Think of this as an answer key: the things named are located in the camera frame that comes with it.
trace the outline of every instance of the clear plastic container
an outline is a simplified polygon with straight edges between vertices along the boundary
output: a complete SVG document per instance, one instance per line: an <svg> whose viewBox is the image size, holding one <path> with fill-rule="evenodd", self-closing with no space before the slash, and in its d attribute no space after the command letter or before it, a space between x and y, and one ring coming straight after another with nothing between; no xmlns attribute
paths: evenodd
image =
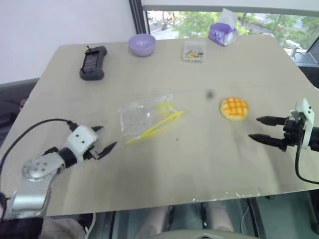
<svg viewBox="0 0 319 239"><path fill-rule="evenodd" d="M184 43L183 60L186 62L201 63L206 55L206 42L186 41Z"/></svg>

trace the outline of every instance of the tissue box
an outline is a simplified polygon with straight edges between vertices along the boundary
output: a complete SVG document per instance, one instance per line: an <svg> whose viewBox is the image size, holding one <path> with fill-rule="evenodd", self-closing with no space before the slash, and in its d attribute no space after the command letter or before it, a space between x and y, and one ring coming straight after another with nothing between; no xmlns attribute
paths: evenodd
<svg viewBox="0 0 319 239"><path fill-rule="evenodd" d="M238 32L228 24L215 23L210 26L209 39L222 46L234 43L238 37Z"/></svg>

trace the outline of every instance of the lavender bowl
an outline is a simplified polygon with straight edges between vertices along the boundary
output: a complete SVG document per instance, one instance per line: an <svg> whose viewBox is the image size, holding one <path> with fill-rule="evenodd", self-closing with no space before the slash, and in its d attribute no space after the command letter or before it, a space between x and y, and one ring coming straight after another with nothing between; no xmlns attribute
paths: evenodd
<svg viewBox="0 0 319 239"><path fill-rule="evenodd" d="M155 49L155 38L149 34L137 34L129 39L129 49L137 56L152 55Z"/></svg>

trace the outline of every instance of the handheld device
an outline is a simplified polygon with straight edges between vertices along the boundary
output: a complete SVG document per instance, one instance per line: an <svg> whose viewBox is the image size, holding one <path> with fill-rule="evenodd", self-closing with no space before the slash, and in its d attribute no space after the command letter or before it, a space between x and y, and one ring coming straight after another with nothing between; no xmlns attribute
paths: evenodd
<svg viewBox="0 0 319 239"><path fill-rule="evenodd" d="M103 59L107 54L104 46L90 48L85 51L85 58L80 69L80 77L85 81L101 80L104 77L102 70Z"/></svg>

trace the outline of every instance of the beige tabletop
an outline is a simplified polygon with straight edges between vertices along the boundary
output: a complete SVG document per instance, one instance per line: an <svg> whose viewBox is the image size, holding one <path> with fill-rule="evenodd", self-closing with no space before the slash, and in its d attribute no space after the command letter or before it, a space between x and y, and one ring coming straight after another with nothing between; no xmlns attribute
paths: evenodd
<svg viewBox="0 0 319 239"><path fill-rule="evenodd" d="M101 160L66 170L53 184L50 215L156 207L209 200L274 195L318 188L297 178L296 148L287 152L257 143L250 133L282 138L282 126L255 118L288 116L306 97L319 125L319 91L276 40L241 36L228 47L208 39L203 63L181 60L184 40L159 40L152 56L133 56L127 43L105 43L105 77L83 81L79 69L85 45L58 48L15 121L3 151L29 126L65 118L87 126L104 125L97 149L118 141ZM207 92L213 91L213 98ZM123 144L117 109L144 97L173 93L185 111L152 138ZM250 114L241 122L223 118L219 104L241 97ZM52 146L61 146L70 131L50 122L30 132L6 160L1 189L11 195L21 181L22 165ZM319 154L303 150L301 174L319 180Z"/></svg>

